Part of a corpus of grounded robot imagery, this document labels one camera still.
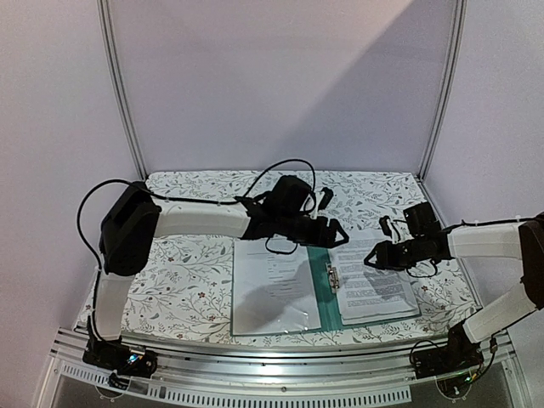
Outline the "white paper stack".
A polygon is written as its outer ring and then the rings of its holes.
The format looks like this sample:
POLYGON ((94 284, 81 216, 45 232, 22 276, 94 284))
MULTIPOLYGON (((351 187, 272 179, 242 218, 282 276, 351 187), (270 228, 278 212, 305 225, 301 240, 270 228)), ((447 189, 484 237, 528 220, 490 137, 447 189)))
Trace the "white paper stack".
POLYGON ((384 239, 380 231, 365 229, 351 233, 348 243, 329 251, 339 280, 336 299, 344 326, 376 325, 421 314, 404 274, 364 263, 374 246, 384 239))

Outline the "teal plastic folder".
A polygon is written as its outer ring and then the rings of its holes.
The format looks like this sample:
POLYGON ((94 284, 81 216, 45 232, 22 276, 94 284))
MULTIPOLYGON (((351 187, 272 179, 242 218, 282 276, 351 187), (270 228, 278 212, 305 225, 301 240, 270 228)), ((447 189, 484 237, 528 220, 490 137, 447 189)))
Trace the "teal plastic folder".
POLYGON ((307 247, 303 246, 309 255, 309 264, 314 282, 315 296, 318 303, 318 309, 320 312, 321 328, 316 331, 306 332, 334 332, 349 328, 359 328, 365 326, 375 325, 362 325, 362 326, 344 326, 341 322, 341 316, 339 314, 336 294, 331 292, 328 285, 326 264, 331 264, 332 261, 329 257, 329 251, 331 249, 324 249, 319 247, 307 247))

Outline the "white printed paper sheet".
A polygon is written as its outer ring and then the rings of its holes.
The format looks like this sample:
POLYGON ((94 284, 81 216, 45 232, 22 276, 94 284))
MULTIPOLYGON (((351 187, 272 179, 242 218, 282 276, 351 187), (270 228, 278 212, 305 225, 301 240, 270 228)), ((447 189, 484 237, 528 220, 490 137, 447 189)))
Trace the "white printed paper sheet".
POLYGON ((254 337, 321 328, 309 255, 283 239, 236 241, 231 333, 254 337))

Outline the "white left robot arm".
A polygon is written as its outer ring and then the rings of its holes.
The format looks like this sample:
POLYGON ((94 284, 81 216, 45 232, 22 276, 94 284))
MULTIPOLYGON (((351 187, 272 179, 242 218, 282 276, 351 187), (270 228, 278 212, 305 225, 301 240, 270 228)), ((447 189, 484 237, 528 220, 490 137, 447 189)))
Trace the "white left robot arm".
POLYGON ((276 235, 300 247, 332 249, 349 242, 338 220, 320 215, 333 193, 293 175, 256 196, 239 195, 230 201, 166 197, 143 182, 127 188, 100 225, 97 280, 93 290, 90 328, 98 340, 94 356, 109 369, 126 362, 118 344, 128 291, 135 275, 148 263, 154 240, 174 235, 218 235, 243 241, 276 235))

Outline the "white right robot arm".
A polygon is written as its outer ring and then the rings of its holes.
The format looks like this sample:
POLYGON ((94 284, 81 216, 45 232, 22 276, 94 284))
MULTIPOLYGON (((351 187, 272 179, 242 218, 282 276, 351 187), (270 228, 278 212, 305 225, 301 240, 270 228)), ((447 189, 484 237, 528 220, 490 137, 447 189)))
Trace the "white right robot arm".
POLYGON ((394 221, 384 217, 378 242, 365 265, 407 272, 420 262, 457 260, 471 269, 484 294, 484 306, 453 326, 439 363, 456 371, 480 343, 543 308, 543 215, 492 221, 461 221, 442 226, 432 205, 422 202, 403 211, 409 236, 394 240, 394 221))

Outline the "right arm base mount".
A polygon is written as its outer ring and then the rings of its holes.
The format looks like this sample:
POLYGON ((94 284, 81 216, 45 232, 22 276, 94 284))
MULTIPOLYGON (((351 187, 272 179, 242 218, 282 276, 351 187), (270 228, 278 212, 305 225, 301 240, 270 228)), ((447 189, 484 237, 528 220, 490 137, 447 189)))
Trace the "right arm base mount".
POLYGON ((464 400, 472 386, 482 378, 494 363, 498 344, 496 336, 489 341, 490 360, 485 363, 481 342, 473 343, 457 323, 447 335, 447 343, 439 346, 431 340, 416 342, 409 353, 409 362, 417 379, 435 377, 439 393, 455 402, 464 400))

